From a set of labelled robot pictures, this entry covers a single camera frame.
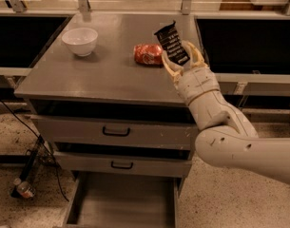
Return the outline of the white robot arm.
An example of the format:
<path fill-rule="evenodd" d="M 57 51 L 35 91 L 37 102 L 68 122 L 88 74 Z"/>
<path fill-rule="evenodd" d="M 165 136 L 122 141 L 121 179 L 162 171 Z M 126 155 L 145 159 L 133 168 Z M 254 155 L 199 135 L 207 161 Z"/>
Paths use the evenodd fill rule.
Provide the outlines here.
<path fill-rule="evenodd" d="M 261 138 L 253 124 L 222 95 L 215 74 L 190 42 L 182 47 L 189 68 L 162 54 L 164 68 L 198 129 L 198 156 L 215 167 L 239 168 L 290 184 L 290 138 Z"/>

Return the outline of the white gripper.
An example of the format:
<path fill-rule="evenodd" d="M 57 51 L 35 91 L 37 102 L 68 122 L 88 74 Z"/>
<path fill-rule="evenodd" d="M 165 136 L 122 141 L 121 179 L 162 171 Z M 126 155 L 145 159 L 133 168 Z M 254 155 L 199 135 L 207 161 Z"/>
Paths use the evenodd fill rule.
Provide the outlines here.
<path fill-rule="evenodd" d="M 215 74 L 208 68 L 201 52 L 189 41 L 182 40 L 182 46 L 187 52 L 192 68 L 187 72 L 173 63 L 167 56 L 167 52 L 162 52 L 162 61 L 164 68 L 168 72 L 179 96 L 184 100 L 186 105 L 190 105 L 194 100 L 213 90 L 220 90 L 220 85 Z"/>

